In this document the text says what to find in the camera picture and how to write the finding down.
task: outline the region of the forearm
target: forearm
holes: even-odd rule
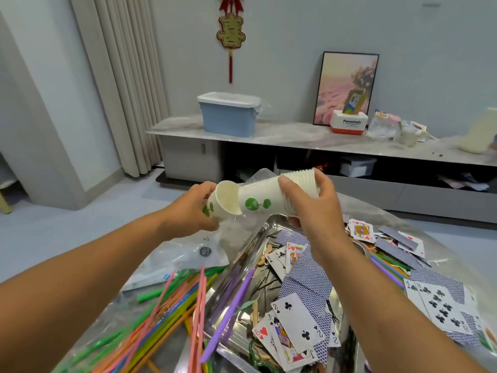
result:
[[[0,284],[0,370],[50,371],[164,239],[144,216]]]
[[[341,239],[327,251],[324,269],[373,371],[485,371],[412,305],[351,241]]]

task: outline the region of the purple straw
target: purple straw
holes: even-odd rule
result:
[[[238,290],[237,294],[235,295],[235,298],[233,299],[233,302],[230,304],[230,307],[227,309],[226,314],[224,315],[223,319],[219,323],[219,326],[216,328],[216,332],[212,336],[212,338],[209,340],[209,343],[207,347],[204,350],[204,353],[202,353],[202,357],[200,358],[199,363],[205,364],[207,363],[207,360],[211,355],[214,353],[214,350],[216,349],[216,346],[219,343],[219,340],[221,339],[221,336],[224,332],[224,329],[226,328],[226,325],[230,321],[230,318],[233,316],[235,310],[238,308],[238,304],[240,303],[241,299],[243,296],[245,296],[245,292],[247,288],[249,287],[250,281],[252,280],[253,273],[255,272],[255,268],[251,268],[248,270],[247,275],[245,276],[245,279],[240,286],[240,289]]]
[[[374,259],[371,259],[371,262],[374,263],[374,265],[376,267],[378,267],[380,270],[382,270],[382,272],[388,276],[388,278],[393,281],[395,284],[397,284],[400,288],[404,289],[404,283],[401,282],[393,273],[391,273],[390,271],[388,271],[386,268],[384,268],[381,264],[379,264],[378,262],[376,262],[376,260]]]

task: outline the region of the person's left hand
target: person's left hand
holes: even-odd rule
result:
[[[170,205],[153,213],[159,218],[159,230],[164,240],[191,236],[200,230],[218,230],[219,221],[202,213],[215,189],[213,182],[195,184]]]

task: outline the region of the black circular label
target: black circular label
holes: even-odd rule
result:
[[[211,253],[212,249],[210,247],[203,246],[200,248],[200,255],[202,255],[202,257],[208,257]]]

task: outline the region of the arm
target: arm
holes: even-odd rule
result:
[[[217,230],[202,213],[216,185],[195,185],[168,207],[0,284],[0,371],[49,372],[160,243]]]
[[[486,372],[357,251],[345,233],[332,181],[316,170],[316,182],[321,187],[317,199],[287,177],[279,179],[373,372]]]

